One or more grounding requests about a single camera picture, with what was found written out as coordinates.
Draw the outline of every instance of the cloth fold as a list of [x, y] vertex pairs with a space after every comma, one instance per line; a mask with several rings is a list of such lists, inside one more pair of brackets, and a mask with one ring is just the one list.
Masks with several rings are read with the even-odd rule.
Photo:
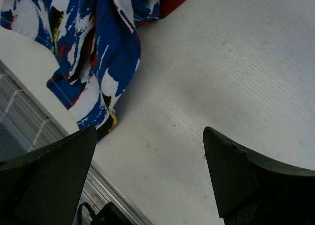
[[117, 124], [114, 106], [140, 63], [136, 27], [184, 0], [4, 0], [0, 25], [48, 48], [59, 68], [47, 87], [80, 129], [101, 139]]

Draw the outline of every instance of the fabric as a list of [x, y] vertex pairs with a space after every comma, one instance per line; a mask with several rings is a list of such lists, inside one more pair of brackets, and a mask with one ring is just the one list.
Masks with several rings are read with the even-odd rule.
[[168, 15], [184, 0], [4, 0], [0, 25], [55, 55], [47, 87], [80, 129], [102, 138], [117, 124], [114, 106], [140, 62], [136, 27]]

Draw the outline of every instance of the black cable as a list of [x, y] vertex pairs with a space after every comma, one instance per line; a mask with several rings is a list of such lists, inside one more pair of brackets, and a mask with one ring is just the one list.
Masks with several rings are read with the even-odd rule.
[[87, 202], [84, 202], [84, 203], [80, 204], [79, 208], [78, 208], [78, 214], [77, 214], [78, 225], [83, 225], [82, 224], [82, 209], [83, 209], [83, 206], [86, 207], [87, 210], [89, 211], [92, 220], [96, 218], [96, 214], [95, 214], [94, 210], [92, 209], [92, 207]]

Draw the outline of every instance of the white table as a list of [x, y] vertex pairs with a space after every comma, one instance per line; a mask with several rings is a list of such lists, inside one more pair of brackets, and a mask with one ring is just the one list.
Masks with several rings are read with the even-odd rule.
[[[223, 224], [204, 159], [205, 126], [315, 169], [314, 1], [188, 0], [139, 30], [141, 65], [94, 164], [155, 225]], [[0, 58], [75, 131], [53, 94], [35, 86], [52, 75], [53, 55], [3, 29], [0, 42]], [[33, 68], [41, 68], [36, 80]]]

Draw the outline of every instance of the black plastic piece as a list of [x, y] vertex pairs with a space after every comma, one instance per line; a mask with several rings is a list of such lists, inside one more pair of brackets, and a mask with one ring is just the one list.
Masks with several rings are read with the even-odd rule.
[[132, 223], [115, 204], [109, 202], [93, 218], [91, 225], [132, 225]]
[[315, 171], [203, 132], [219, 216], [226, 225], [315, 225]]
[[0, 162], [0, 221], [71, 225], [90, 168], [93, 126], [54, 144]]

